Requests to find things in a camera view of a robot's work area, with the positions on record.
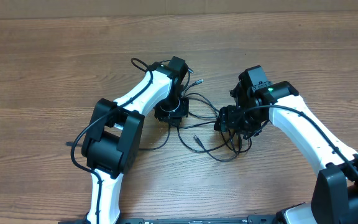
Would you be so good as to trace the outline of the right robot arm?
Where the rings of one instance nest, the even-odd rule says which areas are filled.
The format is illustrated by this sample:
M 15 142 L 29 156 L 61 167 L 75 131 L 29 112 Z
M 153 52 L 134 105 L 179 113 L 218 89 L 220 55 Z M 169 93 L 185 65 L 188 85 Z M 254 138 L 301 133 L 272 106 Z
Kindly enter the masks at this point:
M 272 83 L 260 65 L 247 68 L 220 109 L 217 131 L 255 136 L 270 122 L 292 141 L 316 174 L 310 202 L 285 208 L 270 223 L 358 223 L 358 152 L 339 140 L 288 81 Z

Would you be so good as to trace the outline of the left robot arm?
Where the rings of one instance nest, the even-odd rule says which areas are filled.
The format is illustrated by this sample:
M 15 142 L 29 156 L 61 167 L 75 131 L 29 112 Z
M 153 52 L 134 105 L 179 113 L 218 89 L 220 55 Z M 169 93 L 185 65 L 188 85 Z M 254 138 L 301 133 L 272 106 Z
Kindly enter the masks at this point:
M 81 153 L 92 177 L 91 207 L 83 223 L 117 223 L 124 175 L 140 148 L 145 117 L 151 112 L 161 122 L 178 126 L 188 116 L 182 81 L 190 73 L 185 60 L 172 57 L 167 65 L 155 62 L 130 92 L 113 101 L 100 99 L 81 136 Z

